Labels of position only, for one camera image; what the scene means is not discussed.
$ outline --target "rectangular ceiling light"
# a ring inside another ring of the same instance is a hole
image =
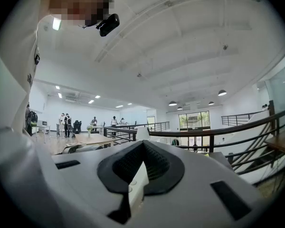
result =
[[[59,30],[61,26],[61,20],[54,18],[53,20],[53,29],[54,30]]]

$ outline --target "black rectangular slot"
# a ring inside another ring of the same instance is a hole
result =
[[[61,162],[61,163],[57,163],[56,166],[57,166],[57,169],[60,170],[60,169],[63,169],[63,168],[67,168],[67,167],[71,167],[71,166],[74,166],[74,165],[79,165],[80,162],[79,161],[66,161],[66,162]]]
[[[212,183],[211,187],[228,209],[234,220],[244,217],[251,211],[251,208],[249,208],[224,181]]]

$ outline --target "ceiling fixture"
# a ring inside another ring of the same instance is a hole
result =
[[[169,105],[172,106],[172,105],[177,105],[177,104],[175,101],[170,101]]]
[[[222,95],[225,95],[227,94],[226,90],[223,90],[221,89],[219,92],[218,92],[218,96],[222,96]]]
[[[61,19],[54,18],[54,20],[53,20],[53,29],[54,30],[59,30],[60,26],[61,26]]]

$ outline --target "white ceiling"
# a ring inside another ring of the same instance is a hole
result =
[[[91,94],[106,81],[97,93],[107,98],[154,108],[171,100],[219,105],[255,83],[285,50],[285,27],[266,0],[115,0],[114,12],[121,24],[105,38],[66,22],[54,31],[51,17],[38,30],[45,59],[56,60],[48,51],[87,58],[88,69],[66,60],[66,73],[76,67],[75,80],[90,76]],[[37,79],[55,83],[38,70]],[[220,89],[228,94],[217,97]]]
[[[136,107],[135,104],[128,105],[128,103],[131,102],[123,102],[114,99],[104,98],[101,96],[100,98],[96,99],[95,98],[96,95],[92,95],[89,92],[80,92],[71,88],[65,88],[63,86],[59,86],[60,89],[56,89],[55,85],[39,82],[37,80],[34,81],[34,84],[36,84],[37,87],[40,88],[43,92],[45,92],[48,96],[59,98],[58,93],[61,93],[62,94],[61,100],[72,102],[74,104],[81,104],[91,107],[99,107],[99,108],[105,108],[117,111]]]

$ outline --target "window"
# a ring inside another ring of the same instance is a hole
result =
[[[180,131],[193,131],[197,129],[210,129],[209,111],[195,112],[188,114],[179,114]],[[206,137],[181,137],[181,145],[193,146],[196,143],[198,146],[209,145],[209,136]]]

